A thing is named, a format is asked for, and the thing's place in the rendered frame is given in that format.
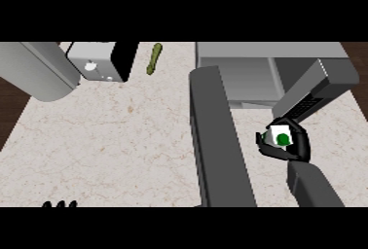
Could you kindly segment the large grey cylindrical appliance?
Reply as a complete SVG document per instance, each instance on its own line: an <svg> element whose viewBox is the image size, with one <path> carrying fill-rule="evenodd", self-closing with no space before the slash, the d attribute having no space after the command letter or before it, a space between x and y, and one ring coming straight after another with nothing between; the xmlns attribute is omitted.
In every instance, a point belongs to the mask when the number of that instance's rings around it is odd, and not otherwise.
<svg viewBox="0 0 368 249"><path fill-rule="evenodd" d="M80 81L55 42L0 42L0 77L43 102L64 98Z"/></svg>

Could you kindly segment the green cucumber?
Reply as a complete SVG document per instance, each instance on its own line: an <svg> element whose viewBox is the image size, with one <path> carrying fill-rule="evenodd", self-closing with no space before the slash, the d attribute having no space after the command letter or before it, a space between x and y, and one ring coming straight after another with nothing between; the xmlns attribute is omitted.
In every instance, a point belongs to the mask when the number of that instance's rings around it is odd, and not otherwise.
<svg viewBox="0 0 368 249"><path fill-rule="evenodd" d="M155 71L157 60L158 60L161 52L163 52L163 44L157 43L154 45L154 47L152 47L149 63L148 63L148 66L146 66L146 74L148 75L152 75L152 73Z"/></svg>

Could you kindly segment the white and green milk carton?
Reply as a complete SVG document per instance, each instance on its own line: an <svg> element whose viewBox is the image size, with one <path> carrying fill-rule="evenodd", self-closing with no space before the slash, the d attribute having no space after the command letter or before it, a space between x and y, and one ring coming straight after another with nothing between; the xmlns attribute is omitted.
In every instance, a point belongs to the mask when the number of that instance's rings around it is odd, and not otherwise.
<svg viewBox="0 0 368 249"><path fill-rule="evenodd" d="M263 133L263 141L275 148L284 148L291 145L290 126L287 124L272 125Z"/></svg>

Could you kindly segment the grey microwave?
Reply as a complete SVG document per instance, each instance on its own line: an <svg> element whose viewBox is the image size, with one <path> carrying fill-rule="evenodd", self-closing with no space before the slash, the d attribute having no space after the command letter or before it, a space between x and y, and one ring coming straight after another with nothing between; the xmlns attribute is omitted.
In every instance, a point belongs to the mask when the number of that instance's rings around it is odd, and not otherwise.
<svg viewBox="0 0 368 249"><path fill-rule="evenodd" d="M219 68L234 109L299 122L359 83L338 42L198 42L195 65Z"/></svg>

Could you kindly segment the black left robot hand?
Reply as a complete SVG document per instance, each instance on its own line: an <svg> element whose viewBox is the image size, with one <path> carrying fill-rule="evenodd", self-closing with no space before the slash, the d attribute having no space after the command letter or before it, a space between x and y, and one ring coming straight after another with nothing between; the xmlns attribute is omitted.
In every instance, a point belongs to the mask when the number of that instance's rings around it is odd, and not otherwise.
<svg viewBox="0 0 368 249"><path fill-rule="evenodd" d="M64 200L61 200L56 204L56 207L77 207L78 206L78 203L75 200L71 201L71 203L68 204ZM46 201L41 205L41 207L52 207L52 202L50 201Z"/></svg>

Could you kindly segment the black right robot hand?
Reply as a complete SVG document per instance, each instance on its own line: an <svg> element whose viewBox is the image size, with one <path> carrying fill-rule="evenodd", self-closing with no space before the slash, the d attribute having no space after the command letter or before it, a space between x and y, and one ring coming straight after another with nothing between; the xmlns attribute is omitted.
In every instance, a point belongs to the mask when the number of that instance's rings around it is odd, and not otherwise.
<svg viewBox="0 0 368 249"><path fill-rule="evenodd" d="M310 161L310 144L306 129L290 118L275 118L269 123L272 125L288 125L293 144L285 149L275 148L263 141L262 134L256 133L256 144L263 156L278 160Z"/></svg>

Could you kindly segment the dark grey microwave door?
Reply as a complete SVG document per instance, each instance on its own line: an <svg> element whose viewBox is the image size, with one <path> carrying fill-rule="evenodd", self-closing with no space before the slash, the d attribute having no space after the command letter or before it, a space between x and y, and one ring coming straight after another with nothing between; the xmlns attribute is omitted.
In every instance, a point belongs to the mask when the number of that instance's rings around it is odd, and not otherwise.
<svg viewBox="0 0 368 249"><path fill-rule="evenodd" d="M256 207L217 66L189 72L189 124L201 207Z"/></svg>

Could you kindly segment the grey and black toaster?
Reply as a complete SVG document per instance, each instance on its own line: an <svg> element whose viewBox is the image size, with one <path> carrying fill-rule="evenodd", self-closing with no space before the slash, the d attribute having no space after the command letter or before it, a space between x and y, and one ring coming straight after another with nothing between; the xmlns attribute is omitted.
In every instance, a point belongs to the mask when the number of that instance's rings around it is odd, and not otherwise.
<svg viewBox="0 0 368 249"><path fill-rule="evenodd" d="M126 82L139 42L72 42L67 58L89 81Z"/></svg>

